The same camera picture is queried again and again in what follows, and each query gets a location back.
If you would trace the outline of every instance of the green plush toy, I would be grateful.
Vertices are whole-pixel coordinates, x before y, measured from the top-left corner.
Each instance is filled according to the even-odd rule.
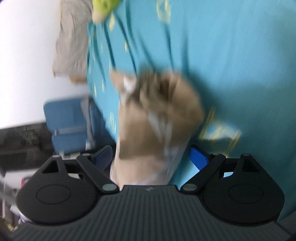
[[[93,0],[92,20],[102,23],[111,11],[117,7],[120,0]]]

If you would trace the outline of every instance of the gray ribbed panel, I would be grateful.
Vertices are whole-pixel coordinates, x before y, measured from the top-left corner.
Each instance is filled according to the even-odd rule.
[[[289,235],[277,224],[232,226],[210,215],[199,199],[174,186],[125,187],[104,196],[84,218],[57,227],[22,225],[16,241],[282,241]]]

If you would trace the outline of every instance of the crumpled bag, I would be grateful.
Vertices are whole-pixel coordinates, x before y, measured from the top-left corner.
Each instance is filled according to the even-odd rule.
[[[204,119],[199,95],[179,74],[113,71],[120,94],[119,135],[110,178],[123,185],[166,185]]]

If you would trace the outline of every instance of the gray pillow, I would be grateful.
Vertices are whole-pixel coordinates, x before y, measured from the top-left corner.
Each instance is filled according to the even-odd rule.
[[[92,0],[61,0],[61,29],[56,42],[54,76],[86,76],[87,26]]]

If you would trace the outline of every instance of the blue bed sheet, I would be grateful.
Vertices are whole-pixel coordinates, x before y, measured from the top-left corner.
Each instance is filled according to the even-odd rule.
[[[119,96],[110,70],[180,71],[200,92],[207,120],[239,130],[235,141],[215,136],[203,148],[251,153],[285,193],[280,218],[296,209],[295,1],[122,0],[88,35],[88,84],[113,138]],[[197,171],[185,155],[172,183]]]

